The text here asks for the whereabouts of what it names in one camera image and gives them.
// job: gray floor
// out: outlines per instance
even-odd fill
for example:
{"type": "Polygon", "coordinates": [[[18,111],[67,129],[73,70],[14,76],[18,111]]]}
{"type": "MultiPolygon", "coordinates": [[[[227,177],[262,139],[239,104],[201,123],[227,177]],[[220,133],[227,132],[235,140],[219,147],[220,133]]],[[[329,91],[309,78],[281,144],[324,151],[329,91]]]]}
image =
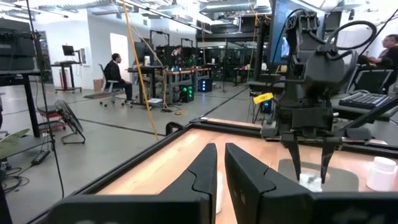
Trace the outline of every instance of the gray floor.
{"type": "MultiPolygon", "coordinates": [[[[33,83],[32,89],[36,105],[43,106],[41,87],[38,90],[33,83]]],[[[195,94],[195,101],[181,106],[181,109],[188,111],[188,114],[185,115],[176,116],[173,113],[161,113],[159,109],[153,109],[152,116],[157,132],[160,134],[159,138],[161,139],[165,134],[165,125],[168,122],[176,121],[180,124],[187,124],[190,120],[203,114],[211,118],[233,121],[251,120],[248,116],[250,115],[248,109],[249,90],[244,86],[232,87],[227,83],[225,90],[226,92],[217,89],[210,93],[195,94]]],[[[4,105],[2,129],[13,132],[29,128],[30,119],[23,86],[2,87],[0,92],[6,93],[2,97],[4,105]]],[[[103,108],[99,104],[100,100],[83,98],[84,95],[88,95],[92,91],[83,90],[83,93],[75,94],[58,92],[55,94],[53,88],[48,86],[46,92],[49,104],[53,104],[57,99],[63,99],[69,104],[80,119],[87,137],[85,145],[64,146],[60,144],[59,136],[63,136],[69,130],[55,133],[65,195],[83,187],[156,142],[147,111],[143,107],[135,106],[130,109],[115,104],[103,108]]],[[[376,137],[389,144],[398,145],[398,139],[395,138],[398,133],[397,126],[392,123],[378,122],[370,127],[376,130],[373,132],[376,137]]],[[[9,162],[13,167],[24,169],[30,166],[31,160],[39,151],[40,148],[24,152],[9,158],[9,162]]],[[[12,219],[16,224],[25,223],[61,199],[54,153],[51,153],[41,165],[27,170],[22,176],[27,177],[30,183],[7,194],[12,219]]]]}

